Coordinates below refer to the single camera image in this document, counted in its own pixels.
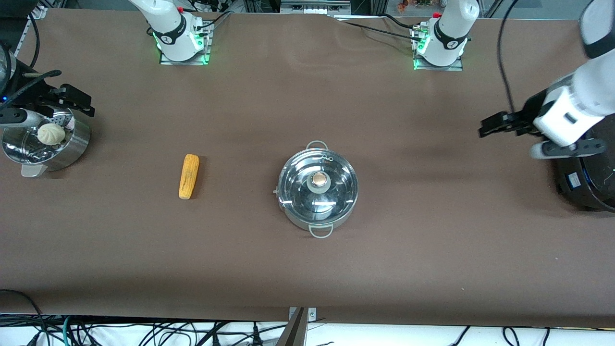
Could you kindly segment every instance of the label sticker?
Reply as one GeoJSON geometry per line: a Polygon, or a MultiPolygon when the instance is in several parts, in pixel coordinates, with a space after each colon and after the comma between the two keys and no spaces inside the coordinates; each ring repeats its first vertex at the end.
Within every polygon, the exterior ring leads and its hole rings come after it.
{"type": "Polygon", "coordinates": [[[579,175],[576,172],[572,174],[568,174],[568,183],[571,188],[577,188],[581,186],[581,181],[579,180],[579,175]]]}

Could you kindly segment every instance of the white floor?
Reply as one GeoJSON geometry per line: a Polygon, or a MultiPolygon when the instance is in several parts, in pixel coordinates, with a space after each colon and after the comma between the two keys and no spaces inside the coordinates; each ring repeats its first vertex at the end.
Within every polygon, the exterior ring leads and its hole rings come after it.
{"type": "MultiPolygon", "coordinates": [[[[260,329],[279,326],[283,323],[259,323],[260,329]]],[[[207,330],[212,323],[196,323],[196,328],[207,330]]],[[[403,345],[403,346],[450,346],[455,343],[463,327],[451,326],[391,326],[375,324],[333,324],[311,323],[307,332],[306,346],[358,346],[358,345],[403,345]]],[[[282,328],[261,334],[266,341],[279,337],[282,328]]],[[[101,346],[137,346],[146,333],[151,331],[147,326],[134,326],[128,328],[96,328],[92,336],[101,346]]],[[[243,331],[252,333],[252,323],[231,323],[221,331],[243,331]]],[[[545,329],[515,328],[520,346],[541,346],[545,329]]],[[[36,334],[31,327],[0,328],[0,346],[23,346],[36,334]]],[[[194,333],[187,335],[175,334],[166,343],[166,346],[189,346],[195,344],[194,333]]],[[[244,336],[220,336],[222,346],[229,346],[244,336]]],[[[148,345],[158,345],[160,336],[148,345]]],[[[38,346],[47,345],[44,337],[40,337],[38,346]]],[[[241,343],[241,346],[251,345],[250,339],[241,343]]],[[[460,346],[506,346],[502,337],[502,329],[494,327],[472,327],[463,338],[460,346]]],[[[607,346],[615,345],[615,332],[589,331],[573,329],[551,329],[547,346],[607,346]]],[[[53,339],[52,346],[63,346],[53,339]]]]}

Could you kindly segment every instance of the pot handle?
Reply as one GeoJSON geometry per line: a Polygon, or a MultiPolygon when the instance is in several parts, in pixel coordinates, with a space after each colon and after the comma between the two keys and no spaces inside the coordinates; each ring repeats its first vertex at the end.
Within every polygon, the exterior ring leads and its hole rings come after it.
{"type": "Polygon", "coordinates": [[[307,229],[309,230],[310,234],[318,239],[325,239],[326,237],[330,236],[331,233],[333,233],[333,224],[329,224],[329,225],[324,225],[324,226],[312,226],[312,225],[308,225],[307,229]],[[319,235],[315,235],[314,234],[314,230],[326,230],[327,228],[329,229],[329,233],[327,233],[327,235],[323,235],[323,236],[319,236],[319,235]]]}
{"type": "Polygon", "coordinates": [[[43,173],[45,173],[46,169],[47,169],[47,166],[45,166],[44,164],[33,164],[33,165],[22,164],[22,177],[25,177],[25,178],[40,177],[43,173]]]}
{"type": "Polygon", "coordinates": [[[325,146],[325,149],[327,149],[327,150],[329,149],[329,147],[327,146],[327,144],[326,144],[325,142],[321,141],[321,140],[313,140],[313,141],[309,142],[309,143],[306,145],[306,149],[309,149],[309,148],[310,148],[313,144],[322,144],[322,145],[324,145],[324,146],[325,146]]]}

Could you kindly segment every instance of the lid knob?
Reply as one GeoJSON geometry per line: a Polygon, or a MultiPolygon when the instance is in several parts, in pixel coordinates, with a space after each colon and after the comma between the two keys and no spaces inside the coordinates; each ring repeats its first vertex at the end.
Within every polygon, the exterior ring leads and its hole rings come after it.
{"type": "Polygon", "coordinates": [[[312,183],[314,186],[325,186],[327,183],[327,176],[323,172],[316,172],[312,175],[312,183]]]}

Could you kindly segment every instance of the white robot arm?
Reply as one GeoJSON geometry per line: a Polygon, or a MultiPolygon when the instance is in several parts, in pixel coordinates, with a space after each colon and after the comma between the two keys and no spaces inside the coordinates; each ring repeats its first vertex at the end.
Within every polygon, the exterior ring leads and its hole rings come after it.
{"type": "Polygon", "coordinates": [[[591,156],[606,150],[604,141],[584,135],[605,116],[615,114],[615,0],[593,0],[580,25],[590,60],[532,96],[522,110],[483,120],[481,137],[509,131],[545,137],[530,150],[537,159],[591,156]]]}
{"type": "Polygon", "coordinates": [[[185,61],[205,46],[198,39],[203,21],[188,12],[180,13],[172,1],[129,0],[147,19],[162,53],[173,61],[185,61]]]}
{"type": "Polygon", "coordinates": [[[434,66],[449,66],[463,54],[467,35],[480,13],[477,0],[450,0],[440,18],[422,22],[427,27],[424,44],[416,53],[434,66]]]}

